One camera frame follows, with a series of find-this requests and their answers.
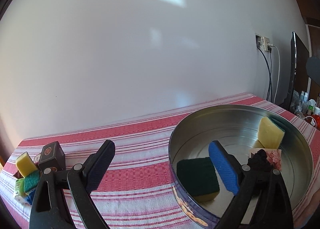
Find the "dark green sponge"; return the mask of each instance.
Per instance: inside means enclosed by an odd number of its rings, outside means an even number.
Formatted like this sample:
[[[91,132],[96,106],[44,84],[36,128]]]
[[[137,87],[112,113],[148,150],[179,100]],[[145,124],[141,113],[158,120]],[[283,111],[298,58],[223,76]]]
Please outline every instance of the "dark green sponge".
[[[34,189],[40,180],[39,170],[35,170],[24,178],[23,190],[28,195],[28,193]]]
[[[219,182],[210,157],[179,161],[177,176],[189,195],[198,202],[212,200],[219,194]]]

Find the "television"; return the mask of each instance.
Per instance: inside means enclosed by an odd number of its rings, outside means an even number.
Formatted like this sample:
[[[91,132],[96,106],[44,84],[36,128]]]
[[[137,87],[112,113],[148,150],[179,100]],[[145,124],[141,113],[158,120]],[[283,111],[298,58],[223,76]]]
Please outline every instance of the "television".
[[[300,95],[302,91],[306,92],[308,89],[309,77],[306,70],[306,64],[309,57],[309,51],[302,40],[295,32],[292,32],[289,89],[287,97],[281,105],[282,108],[288,111],[290,109],[293,91],[297,91]]]

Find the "table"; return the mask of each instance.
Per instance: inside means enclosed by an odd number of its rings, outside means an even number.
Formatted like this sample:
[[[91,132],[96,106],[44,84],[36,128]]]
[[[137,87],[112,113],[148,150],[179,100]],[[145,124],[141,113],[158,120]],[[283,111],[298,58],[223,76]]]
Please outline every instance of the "table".
[[[249,93],[119,121],[105,127],[23,140],[0,173],[0,195],[18,224],[27,229],[31,206],[21,205],[12,197],[16,158],[26,151],[33,158],[44,145],[59,141],[66,154],[66,166],[71,168],[76,163],[83,163],[106,139],[110,139],[116,145],[116,155],[98,189],[91,194],[107,224],[111,228],[200,229],[181,211],[172,193],[168,143],[173,129],[184,117],[220,104],[252,105],[275,112],[291,121],[307,139],[314,172],[307,194],[293,211],[296,219],[320,187],[320,131],[290,112]],[[84,228],[69,190],[65,190],[65,196],[76,227]]]

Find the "screw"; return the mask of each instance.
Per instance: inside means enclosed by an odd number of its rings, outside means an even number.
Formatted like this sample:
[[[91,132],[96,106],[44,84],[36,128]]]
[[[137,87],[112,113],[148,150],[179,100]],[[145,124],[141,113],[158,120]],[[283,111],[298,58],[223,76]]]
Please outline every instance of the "screw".
[[[73,166],[74,170],[80,170],[81,168],[82,168],[82,164],[80,164],[80,163]]]
[[[49,174],[50,172],[51,172],[51,168],[46,168],[46,169],[43,171],[44,174]]]
[[[273,172],[273,174],[275,174],[275,175],[280,175],[280,171],[277,170],[276,168],[275,168],[272,172]]]
[[[249,171],[250,167],[248,165],[242,165],[241,167],[244,171]]]

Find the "wall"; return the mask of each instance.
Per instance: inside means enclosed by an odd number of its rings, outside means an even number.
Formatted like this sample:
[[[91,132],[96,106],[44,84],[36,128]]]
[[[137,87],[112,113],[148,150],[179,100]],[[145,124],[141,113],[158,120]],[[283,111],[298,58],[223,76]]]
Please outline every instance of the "wall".
[[[265,97],[255,33],[280,49],[281,103],[292,31],[308,45],[295,0],[13,0],[0,22],[6,142],[241,92]],[[276,52],[273,69],[275,90]]]

